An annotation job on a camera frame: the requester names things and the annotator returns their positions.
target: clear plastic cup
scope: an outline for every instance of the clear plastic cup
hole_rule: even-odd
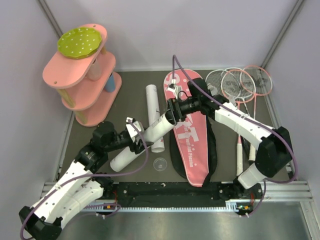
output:
[[[161,172],[167,168],[167,161],[162,157],[158,157],[154,160],[153,167],[155,170]]]

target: green round disk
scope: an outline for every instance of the green round disk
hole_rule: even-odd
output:
[[[84,59],[98,50],[101,41],[99,31],[91,27],[78,27],[63,34],[57,47],[67,58]]]

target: white paper tube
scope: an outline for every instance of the white paper tube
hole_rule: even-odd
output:
[[[256,149],[252,144],[250,145],[249,159],[248,160],[249,161],[255,161],[256,160]]]
[[[144,131],[143,137],[147,142],[155,143],[157,140],[162,138],[162,136],[170,132],[170,130],[172,130],[174,127],[174,125],[168,122],[165,114],[163,114]],[[136,155],[133,151],[130,151],[130,148],[127,146],[124,150],[122,150],[122,152],[120,152],[114,159],[111,160],[110,167],[113,171],[120,172],[144,151],[145,150]]]
[[[239,176],[244,171],[242,144],[236,145],[236,175]]]
[[[99,65],[98,60],[94,60],[91,67],[89,68],[89,71],[86,73],[86,77],[92,81],[97,81],[101,78],[102,71]]]
[[[153,124],[160,117],[159,100],[157,93],[157,86],[150,84],[145,87],[146,104],[148,108],[149,126]],[[161,153],[165,150],[164,138],[161,137],[151,146],[151,152]]]

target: gray floor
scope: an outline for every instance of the gray floor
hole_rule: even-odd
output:
[[[117,213],[75,219],[58,240],[311,240],[299,203],[264,203],[235,213]]]
[[[209,71],[197,71],[203,78],[207,76]],[[158,89],[159,106],[161,113],[166,108],[166,101],[163,91],[163,83],[168,71],[143,71],[143,72],[120,72],[122,77],[122,87],[110,109],[106,118],[114,124],[117,131],[122,131],[125,127],[126,117],[133,117],[141,121],[144,126],[148,126],[148,113],[146,102],[145,87],[149,84],[155,84]],[[247,104],[249,110],[253,110],[253,103]],[[257,98],[257,112],[256,118],[260,122],[272,125],[265,99],[263,97]],[[211,181],[232,181],[236,177],[236,142],[237,135],[235,132],[226,126],[212,122],[212,129],[216,137],[218,165],[216,172],[213,174]],[[94,127],[83,127],[76,120],[74,120],[68,146],[65,153],[65,159],[61,173],[64,174],[68,169],[70,163],[77,155],[78,151],[86,145],[92,137]],[[114,178],[115,181],[120,182],[184,182],[184,178],[180,177],[174,170],[171,164],[170,150],[169,150],[169,135],[164,136],[165,151],[161,153],[150,153],[150,159],[146,167],[139,173]],[[111,160],[120,151],[114,151],[109,154]],[[153,167],[153,161],[163,157],[166,159],[168,166],[164,171],[156,171]],[[132,171],[138,168],[144,161],[145,155],[142,154],[135,161],[133,161],[123,171]],[[100,172],[113,173],[107,162]],[[288,175],[286,170],[280,171],[274,179],[287,180]]]

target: pink badminton racket bag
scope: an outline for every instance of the pink badminton racket bag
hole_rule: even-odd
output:
[[[191,79],[201,78],[193,70],[186,69],[185,71]],[[176,84],[181,86],[179,98],[184,100],[187,96],[191,96],[188,79],[180,69],[174,71],[174,78]],[[164,79],[166,100],[175,98],[174,93],[167,90],[171,79],[172,72]],[[216,139],[208,118],[201,112],[188,114],[184,122],[179,122],[170,131],[169,138],[171,161],[178,174],[194,187],[202,187],[209,183],[217,168],[218,160]]]

